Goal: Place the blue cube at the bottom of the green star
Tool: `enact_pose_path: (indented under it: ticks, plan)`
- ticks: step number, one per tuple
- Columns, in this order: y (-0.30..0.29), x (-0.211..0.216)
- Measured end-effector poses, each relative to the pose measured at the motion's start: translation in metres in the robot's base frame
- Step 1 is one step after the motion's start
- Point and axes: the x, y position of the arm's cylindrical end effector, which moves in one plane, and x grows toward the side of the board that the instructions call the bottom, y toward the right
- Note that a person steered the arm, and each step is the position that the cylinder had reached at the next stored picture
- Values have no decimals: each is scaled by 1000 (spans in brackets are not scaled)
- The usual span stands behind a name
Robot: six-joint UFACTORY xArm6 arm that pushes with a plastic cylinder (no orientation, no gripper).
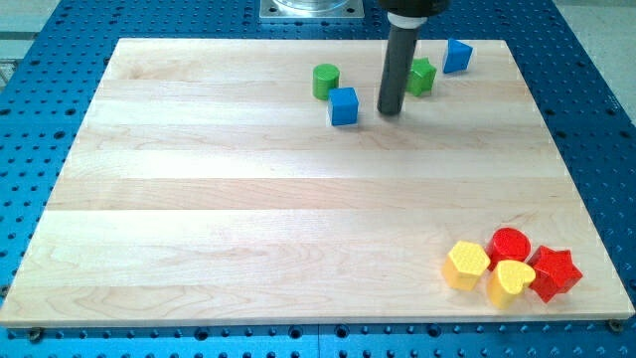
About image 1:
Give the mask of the black robot arm end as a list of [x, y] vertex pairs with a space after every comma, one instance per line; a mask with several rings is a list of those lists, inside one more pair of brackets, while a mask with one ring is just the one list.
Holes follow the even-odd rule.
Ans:
[[379, 5], [388, 12], [389, 22], [402, 29], [414, 30], [429, 17], [446, 11], [450, 0], [379, 0]]

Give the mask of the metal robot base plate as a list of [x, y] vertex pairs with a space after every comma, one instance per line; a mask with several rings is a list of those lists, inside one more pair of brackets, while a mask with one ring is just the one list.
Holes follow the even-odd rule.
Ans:
[[362, 0], [260, 0], [259, 18], [290, 19], [362, 19]]

